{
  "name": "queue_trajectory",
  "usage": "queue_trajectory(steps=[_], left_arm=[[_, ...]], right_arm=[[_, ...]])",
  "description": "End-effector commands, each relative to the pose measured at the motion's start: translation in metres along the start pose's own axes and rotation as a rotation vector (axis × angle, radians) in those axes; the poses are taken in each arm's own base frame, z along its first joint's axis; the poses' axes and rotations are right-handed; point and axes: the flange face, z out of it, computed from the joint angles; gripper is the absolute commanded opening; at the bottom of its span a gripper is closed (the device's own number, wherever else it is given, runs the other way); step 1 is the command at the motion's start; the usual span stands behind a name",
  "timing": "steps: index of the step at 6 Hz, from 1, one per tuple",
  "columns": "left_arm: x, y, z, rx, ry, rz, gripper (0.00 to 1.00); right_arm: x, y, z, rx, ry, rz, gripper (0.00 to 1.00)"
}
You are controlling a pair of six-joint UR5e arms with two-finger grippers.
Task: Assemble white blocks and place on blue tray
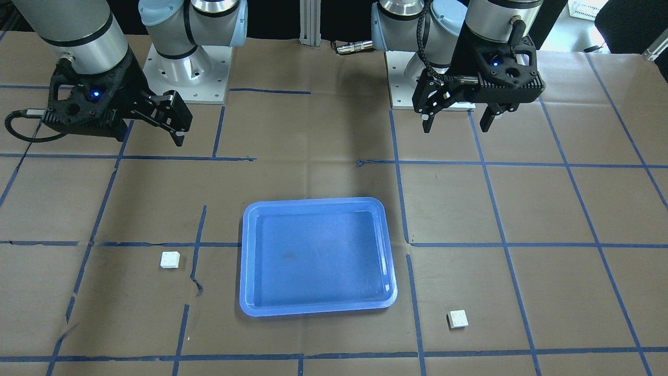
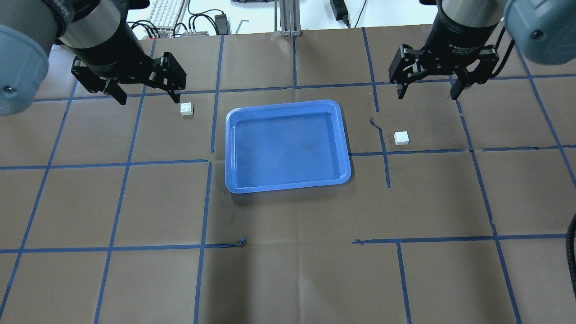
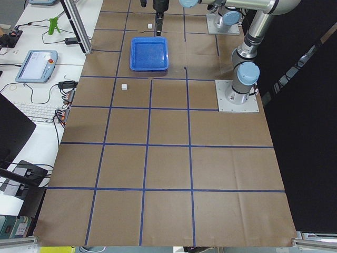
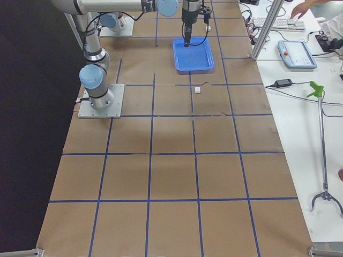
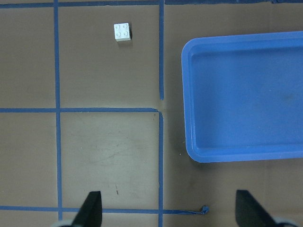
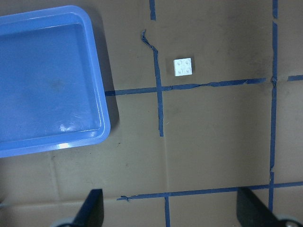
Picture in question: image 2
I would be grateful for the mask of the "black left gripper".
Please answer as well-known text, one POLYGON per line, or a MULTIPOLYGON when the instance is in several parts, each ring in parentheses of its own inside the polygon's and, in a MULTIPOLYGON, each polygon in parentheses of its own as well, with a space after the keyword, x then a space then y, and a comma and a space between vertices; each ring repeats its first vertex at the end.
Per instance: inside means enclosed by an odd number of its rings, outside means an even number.
POLYGON ((187 74, 170 52, 164 52, 154 61, 140 44, 99 45, 90 49, 72 47, 71 50, 84 64, 73 63, 71 73, 91 94, 102 92, 120 105, 126 105, 127 94, 118 83, 141 83, 167 92, 175 104, 180 104, 187 74))

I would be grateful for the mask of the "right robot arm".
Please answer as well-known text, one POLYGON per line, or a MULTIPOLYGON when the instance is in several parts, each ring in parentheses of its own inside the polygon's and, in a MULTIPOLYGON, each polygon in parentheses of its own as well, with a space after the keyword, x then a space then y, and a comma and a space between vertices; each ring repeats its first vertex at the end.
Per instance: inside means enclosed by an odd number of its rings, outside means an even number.
POLYGON ((421 49, 403 44, 388 69, 403 99, 409 85, 428 76, 456 76, 450 97, 500 74, 518 46, 536 64, 575 58, 573 0, 423 0, 437 8, 421 49))

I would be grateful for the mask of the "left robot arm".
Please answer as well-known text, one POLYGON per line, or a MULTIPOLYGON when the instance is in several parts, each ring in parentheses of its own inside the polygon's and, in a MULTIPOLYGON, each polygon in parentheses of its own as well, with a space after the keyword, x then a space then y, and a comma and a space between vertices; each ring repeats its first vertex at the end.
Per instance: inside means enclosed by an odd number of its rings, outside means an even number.
POLYGON ((28 109, 49 71, 53 44, 74 53, 71 74, 93 94, 127 102, 122 84, 161 89, 175 104, 187 74, 172 53, 147 55, 127 22, 148 0, 3 0, 0 3, 0 113, 28 109))

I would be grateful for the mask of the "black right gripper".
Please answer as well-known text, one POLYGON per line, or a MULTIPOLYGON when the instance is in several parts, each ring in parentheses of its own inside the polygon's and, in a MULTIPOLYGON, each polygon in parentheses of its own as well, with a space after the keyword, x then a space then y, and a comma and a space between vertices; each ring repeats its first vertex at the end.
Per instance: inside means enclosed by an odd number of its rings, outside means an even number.
POLYGON ((403 44, 389 67, 389 79, 396 85, 397 98, 402 100, 409 85, 416 81, 427 76, 455 74, 457 80, 450 89, 450 97, 457 100, 465 88, 486 83, 499 60, 495 45, 467 50, 444 41, 434 41, 421 49, 403 44))

